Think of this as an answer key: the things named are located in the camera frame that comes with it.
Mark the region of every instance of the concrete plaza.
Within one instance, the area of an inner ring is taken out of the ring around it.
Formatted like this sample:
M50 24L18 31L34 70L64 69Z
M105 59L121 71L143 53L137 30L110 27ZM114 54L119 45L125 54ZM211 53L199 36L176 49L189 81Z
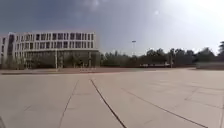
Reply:
M0 75L6 128L224 128L223 71Z

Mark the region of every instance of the white building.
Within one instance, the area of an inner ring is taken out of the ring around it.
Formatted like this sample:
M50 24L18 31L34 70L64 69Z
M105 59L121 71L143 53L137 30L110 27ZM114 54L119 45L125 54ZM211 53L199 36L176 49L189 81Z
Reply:
M99 52L99 42L93 32L26 32L0 37L0 64L8 58L32 58L34 55L61 55Z

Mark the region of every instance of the pole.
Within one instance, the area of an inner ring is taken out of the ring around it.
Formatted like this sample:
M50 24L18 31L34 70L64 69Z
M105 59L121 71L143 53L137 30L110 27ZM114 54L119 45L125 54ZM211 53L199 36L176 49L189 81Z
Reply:
M55 68L58 69L58 49L55 49Z
M133 41L132 41L132 44L133 44L133 56L135 55L135 43L136 43L136 41L133 40Z

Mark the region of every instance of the paving tile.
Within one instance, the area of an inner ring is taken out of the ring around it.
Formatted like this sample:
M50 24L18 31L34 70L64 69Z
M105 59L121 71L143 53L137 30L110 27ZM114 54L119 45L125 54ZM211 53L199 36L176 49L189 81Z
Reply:
M145 128L204 128L198 124L187 121L170 113L145 124Z
M210 95L205 93L194 93L188 98L189 101L202 103L204 105L223 108L223 96L222 95Z
M64 114L61 128L121 128L90 80L81 80Z
M194 122L207 126L208 128L220 127L222 109L219 108L186 101L182 105L175 108L172 112Z
M211 94L211 95L224 95L224 91L223 90L214 90L214 89L200 88L196 92L201 92L201 93Z

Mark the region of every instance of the window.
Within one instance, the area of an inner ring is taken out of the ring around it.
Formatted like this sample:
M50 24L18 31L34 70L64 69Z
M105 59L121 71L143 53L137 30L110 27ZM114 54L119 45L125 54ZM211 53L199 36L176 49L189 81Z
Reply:
M85 34L84 34L84 33L82 33L82 40L85 40L85 39L84 39L84 37L85 37Z
M88 48L90 48L90 42L88 42Z
M37 49L40 49L40 43L37 43Z
M40 40L40 34L36 34L36 40Z
M94 35L93 34L91 34L91 40L94 40Z
M76 33L76 40L81 40L82 39L81 36L82 36L81 33Z
M51 42L51 48L54 48L54 42Z
M2 52L4 53L4 45L2 45Z
M49 34L48 39L51 40L51 33Z
M53 40L56 40L56 39L57 39L57 34L53 33Z
M33 43L30 43L30 49L33 49Z
M91 42L91 48L93 48L93 42Z
M75 44L75 42L74 41L70 41L70 48L74 48L74 44Z
M2 39L2 43L5 44L5 38Z
M62 42L57 42L57 48L62 48Z
M75 48L81 48L81 42L75 42Z
M90 34L88 34L88 40L90 40Z
M19 44L17 44L16 47L17 47L17 50L19 50Z
M63 33L58 33L58 40L63 40Z
M46 43L46 48L49 49L50 48L50 42Z
M69 42L69 48L72 48L72 42L71 41Z
M41 42L40 43L40 49L44 49L45 48L45 43L44 42Z
M70 34L70 40L74 40L75 39L75 33L71 33Z
M68 33L66 33L66 40L68 40Z
M48 40L48 34L46 34L46 40Z
M46 40L46 34L41 34L41 40Z
M25 49L29 49L29 43L25 44Z
M85 36L84 36L84 40L87 40L87 34L85 34Z
M84 42L84 48L86 48L86 42Z
M30 35L26 35L26 41L29 41L29 39L30 39L29 36Z
M68 42L67 41L64 42L64 48L68 48Z
M64 33L64 40L66 40L66 33Z

